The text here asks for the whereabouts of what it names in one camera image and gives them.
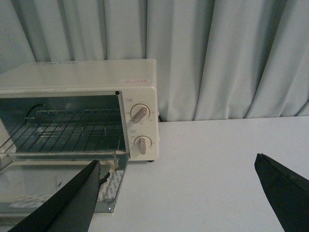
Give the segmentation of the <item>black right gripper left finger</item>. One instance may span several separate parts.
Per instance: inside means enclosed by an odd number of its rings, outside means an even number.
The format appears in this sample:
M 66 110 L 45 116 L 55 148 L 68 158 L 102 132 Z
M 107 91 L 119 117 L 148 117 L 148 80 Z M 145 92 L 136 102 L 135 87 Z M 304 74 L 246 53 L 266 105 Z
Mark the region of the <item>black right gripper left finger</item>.
M 86 232 L 96 207 L 100 162 L 92 161 L 11 232 Z

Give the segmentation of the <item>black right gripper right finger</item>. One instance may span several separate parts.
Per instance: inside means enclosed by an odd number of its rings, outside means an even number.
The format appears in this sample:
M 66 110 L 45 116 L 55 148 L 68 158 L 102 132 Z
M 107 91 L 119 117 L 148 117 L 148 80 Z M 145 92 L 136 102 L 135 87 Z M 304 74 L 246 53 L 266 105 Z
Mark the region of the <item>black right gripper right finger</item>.
M 284 231 L 307 232 L 309 180 L 265 154 L 257 154 L 254 168 Z

